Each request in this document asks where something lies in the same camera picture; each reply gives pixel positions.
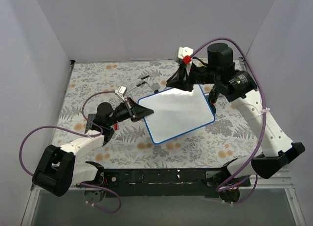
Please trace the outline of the blue framed whiteboard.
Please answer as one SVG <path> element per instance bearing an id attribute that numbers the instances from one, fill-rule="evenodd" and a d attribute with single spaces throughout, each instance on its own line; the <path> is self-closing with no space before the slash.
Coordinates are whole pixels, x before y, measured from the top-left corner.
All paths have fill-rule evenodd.
<path id="1" fill-rule="evenodd" d="M 194 85 L 192 91 L 167 89 L 143 97 L 137 103 L 154 110 L 144 122 L 155 145 L 215 122 L 215 115 L 200 85 Z"/>

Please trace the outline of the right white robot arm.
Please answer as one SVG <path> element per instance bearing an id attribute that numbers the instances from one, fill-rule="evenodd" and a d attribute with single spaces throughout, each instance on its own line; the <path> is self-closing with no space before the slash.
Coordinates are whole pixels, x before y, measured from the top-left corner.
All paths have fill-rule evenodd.
<path id="1" fill-rule="evenodd" d="M 207 47 L 207 63 L 196 66 L 193 49 L 179 47 L 175 62 L 179 68 L 167 80 L 167 87 L 191 91 L 194 85 L 212 84 L 208 96 L 210 105 L 223 95 L 240 112 L 255 136 L 257 150 L 251 157 L 236 158 L 226 163 L 218 173 L 207 179 L 212 186 L 234 185 L 240 177 L 258 175 L 269 179 L 305 151 L 301 142 L 293 142 L 280 128 L 261 94 L 261 88 L 252 76 L 235 68 L 233 50 L 225 43 Z"/>

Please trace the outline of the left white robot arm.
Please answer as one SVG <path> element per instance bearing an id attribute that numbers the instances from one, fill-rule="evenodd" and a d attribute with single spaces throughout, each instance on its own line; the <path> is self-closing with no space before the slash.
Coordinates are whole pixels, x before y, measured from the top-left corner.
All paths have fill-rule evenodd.
<path id="1" fill-rule="evenodd" d="M 137 104 L 129 97 L 116 108 L 108 102 L 99 104 L 93 124 L 84 137 L 60 147 L 49 145 L 45 148 L 32 182 L 58 197 L 77 184 L 103 186 L 104 167 L 94 161 L 80 163 L 80 159 L 110 141 L 114 134 L 113 125 L 127 119 L 137 122 L 153 113 L 152 109 Z"/>

